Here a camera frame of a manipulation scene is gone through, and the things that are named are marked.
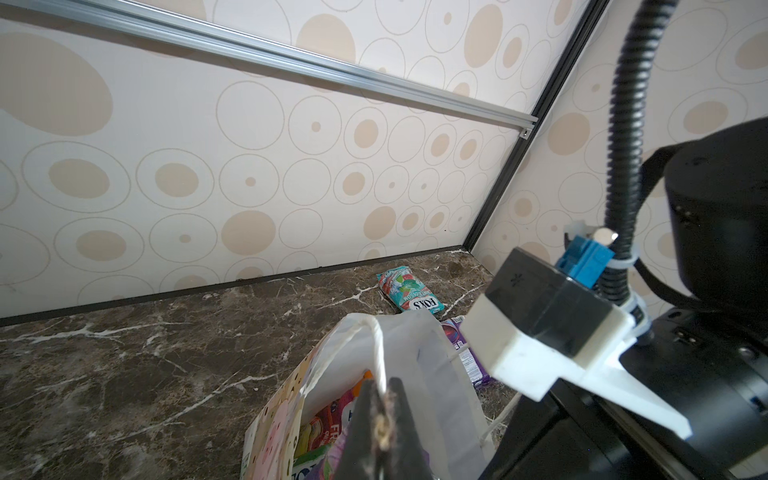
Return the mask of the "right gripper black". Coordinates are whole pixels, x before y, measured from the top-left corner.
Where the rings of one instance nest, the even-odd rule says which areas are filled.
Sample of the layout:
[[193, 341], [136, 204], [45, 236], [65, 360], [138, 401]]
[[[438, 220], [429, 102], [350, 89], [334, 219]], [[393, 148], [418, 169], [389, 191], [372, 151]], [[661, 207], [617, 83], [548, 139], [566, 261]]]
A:
[[677, 461], [624, 408], [564, 381], [520, 399], [482, 479], [682, 479]]

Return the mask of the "white paper bag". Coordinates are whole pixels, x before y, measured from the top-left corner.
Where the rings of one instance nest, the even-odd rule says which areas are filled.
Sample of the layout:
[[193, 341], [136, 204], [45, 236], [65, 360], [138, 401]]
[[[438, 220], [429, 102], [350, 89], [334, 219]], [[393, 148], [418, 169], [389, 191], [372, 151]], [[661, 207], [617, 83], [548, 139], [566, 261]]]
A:
[[426, 311], [345, 316], [304, 357], [249, 426], [240, 475], [292, 479], [300, 427], [368, 370], [384, 399], [404, 383], [432, 479], [478, 479], [492, 460], [496, 423], [442, 326]]

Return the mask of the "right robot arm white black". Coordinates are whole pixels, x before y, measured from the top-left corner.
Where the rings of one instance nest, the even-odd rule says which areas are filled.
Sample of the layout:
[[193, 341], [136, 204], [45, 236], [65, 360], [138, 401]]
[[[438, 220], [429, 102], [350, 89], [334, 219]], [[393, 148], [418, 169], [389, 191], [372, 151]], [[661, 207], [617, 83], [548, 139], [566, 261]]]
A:
[[591, 1], [468, 238], [516, 391], [486, 479], [733, 479], [767, 447], [767, 5]]

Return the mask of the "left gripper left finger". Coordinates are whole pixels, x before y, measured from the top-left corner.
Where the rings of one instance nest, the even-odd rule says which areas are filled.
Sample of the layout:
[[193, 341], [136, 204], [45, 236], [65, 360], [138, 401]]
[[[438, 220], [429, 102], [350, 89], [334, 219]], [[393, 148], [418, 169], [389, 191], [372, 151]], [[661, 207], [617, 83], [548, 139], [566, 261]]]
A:
[[361, 387], [334, 478], [383, 479], [387, 460], [387, 414], [376, 383]]

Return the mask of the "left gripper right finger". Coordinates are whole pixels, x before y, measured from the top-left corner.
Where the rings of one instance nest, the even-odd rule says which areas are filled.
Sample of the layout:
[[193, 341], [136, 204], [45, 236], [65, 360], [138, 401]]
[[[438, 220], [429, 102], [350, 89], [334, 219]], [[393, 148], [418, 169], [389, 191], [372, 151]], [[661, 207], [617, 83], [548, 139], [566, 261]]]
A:
[[388, 422], [383, 437], [383, 478], [432, 479], [401, 379], [389, 380], [383, 406]]

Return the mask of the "pink Fox's berries packet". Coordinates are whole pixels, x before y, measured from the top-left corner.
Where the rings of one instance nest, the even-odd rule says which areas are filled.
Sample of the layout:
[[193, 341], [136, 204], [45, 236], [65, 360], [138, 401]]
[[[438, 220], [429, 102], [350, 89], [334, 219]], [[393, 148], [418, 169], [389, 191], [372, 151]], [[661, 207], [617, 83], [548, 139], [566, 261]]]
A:
[[334, 478], [362, 384], [372, 379], [373, 374], [366, 370], [356, 384], [300, 427], [298, 445], [294, 451], [292, 479]]

